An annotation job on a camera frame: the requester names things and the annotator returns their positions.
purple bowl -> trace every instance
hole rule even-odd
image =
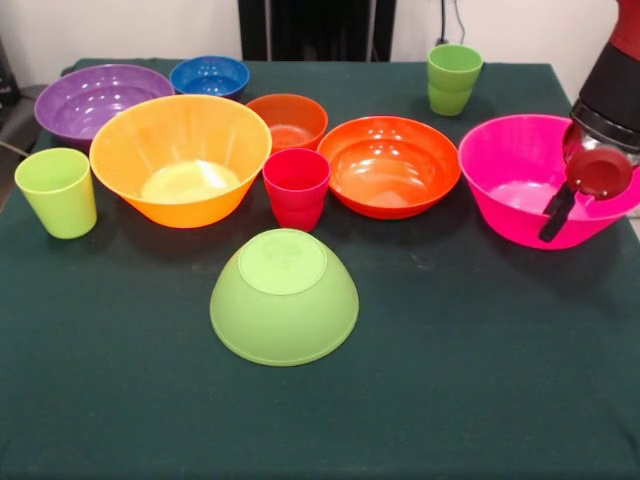
[[[61,77],[38,96],[35,116],[42,128],[66,143],[88,149],[112,117],[138,103],[173,95],[162,74],[136,65],[99,65]]]

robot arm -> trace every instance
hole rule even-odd
[[[608,200],[630,185],[640,166],[640,0],[617,0],[618,22],[571,110],[563,141],[566,182],[544,213],[540,239],[551,241],[575,194]]]

pink bowl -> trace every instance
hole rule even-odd
[[[459,148],[460,166],[480,212],[503,237],[527,247],[559,250],[578,245],[640,204],[640,173],[611,200],[578,194],[576,206],[556,238],[538,233],[542,211],[565,181],[562,137],[570,120],[549,115],[500,117],[471,130]]]

lime green cup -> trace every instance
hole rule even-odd
[[[287,367],[338,348],[358,318],[356,286],[338,257],[308,233],[256,235],[223,268],[211,294],[213,329],[232,352]]]
[[[464,45],[439,45],[429,52],[429,104],[439,115],[464,110],[483,65],[482,56]]]
[[[97,221],[91,167],[87,156],[71,148],[51,148],[23,160],[16,185],[50,235],[77,238]]]

green cup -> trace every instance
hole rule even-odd
[[[56,238],[77,238],[97,221],[87,156],[71,148],[51,148],[20,163],[15,181],[44,228]]]
[[[482,56],[464,45],[439,45],[429,52],[429,104],[439,115],[458,115],[482,70]]]

